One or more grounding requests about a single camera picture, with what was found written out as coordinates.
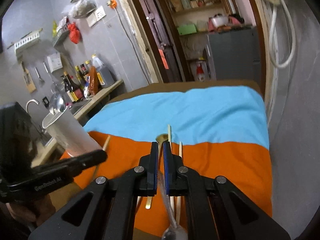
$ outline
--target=light blue fabric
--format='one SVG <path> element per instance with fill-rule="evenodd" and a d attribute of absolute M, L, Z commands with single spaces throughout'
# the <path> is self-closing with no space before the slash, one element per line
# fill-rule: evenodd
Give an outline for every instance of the light blue fabric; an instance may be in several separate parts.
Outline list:
<path fill-rule="evenodd" d="M 255 143 L 269 149 L 262 97 L 245 86 L 153 93 L 106 105 L 85 125 L 135 141 L 156 140 L 172 127 L 172 141 Z"/>

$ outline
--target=silver screw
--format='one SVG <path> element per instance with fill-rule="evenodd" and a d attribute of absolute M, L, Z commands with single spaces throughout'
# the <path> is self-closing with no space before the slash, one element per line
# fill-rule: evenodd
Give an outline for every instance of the silver screw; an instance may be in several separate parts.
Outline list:
<path fill-rule="evenodd" d="M 224 183 L 227 182 L 227 179 L 226 179 L 225 177 L 223 177 L 223 176 L 218 176 L 218 177 L 216 178 L 216 180 L 217 180 L 217 182 L 220 183 L 220 184 L 224 184 Z"/>
<path fill-rule="evenodd" d="M 178 168 L 178 171 L 181 173 L 186 173 L 188 171 L 188 168 L 186 166 L 181 166 Z"/>
<path fill-rule="evenodd" d="M 137 167 L 134 168 L 134 171 L 137 172 L 137 173 L 143 172 L 144 171 L 144 167 L 137 166 Z"/>
<path fill-rule="evenodd" d="M 106 178 L 105 177 L 97 177 L 96 178 L 96 183 L 98 183 L 98 184 L 103 184 L 103 183 L 105 183 L 106 182 Z"/>

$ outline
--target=human hand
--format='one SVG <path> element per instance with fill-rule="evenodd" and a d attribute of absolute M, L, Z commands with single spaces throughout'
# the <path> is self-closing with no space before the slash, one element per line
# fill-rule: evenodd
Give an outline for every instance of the human hand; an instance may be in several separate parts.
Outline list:
<path fill-rule="evenodd" d="M 15 220 L 35 222 L 37 226 L 40 226 L 56 212 L 49 195 L 33 201 L 32 206 L 35 208 L 33 211 L 17 202 L 7 203 L 6 205 Z"/>

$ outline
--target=table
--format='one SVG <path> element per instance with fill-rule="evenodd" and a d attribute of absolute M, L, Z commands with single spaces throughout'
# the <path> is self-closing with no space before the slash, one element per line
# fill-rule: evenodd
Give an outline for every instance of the table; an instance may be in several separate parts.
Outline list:
<path fill-rule="evenodd" d="M 103 100 L 107 95 L 109 95 L 113 90 L 123 83 L 123 80 L 116 81 L 112 86 L 108 88 L 101 89 L 95 96 L 91 98 L 91 101 L 87 103 L 83 108 L 81 108 L 74 116 L 77 120 L 88 114 L 101 100 Z M 37 143 L 38 155 L 32 161 L 32 167 L 44 164 L 54 150 L 58 147 L 59 143 L 55 138 L 44 147 L 40 142 Z"/>

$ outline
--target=pink wall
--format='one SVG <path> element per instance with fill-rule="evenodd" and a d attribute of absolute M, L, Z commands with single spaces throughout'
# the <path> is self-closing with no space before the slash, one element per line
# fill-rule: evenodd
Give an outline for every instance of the pink wall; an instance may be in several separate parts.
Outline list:
<path fill-rule="evenodd" d="M 236 0 L 236 3 L 239 13 L 244 19 L 245 23 L 251 23 L 253 26 L 255 26 L 256 21 L 254 20 L 254 15 L 249 0 Z"/>

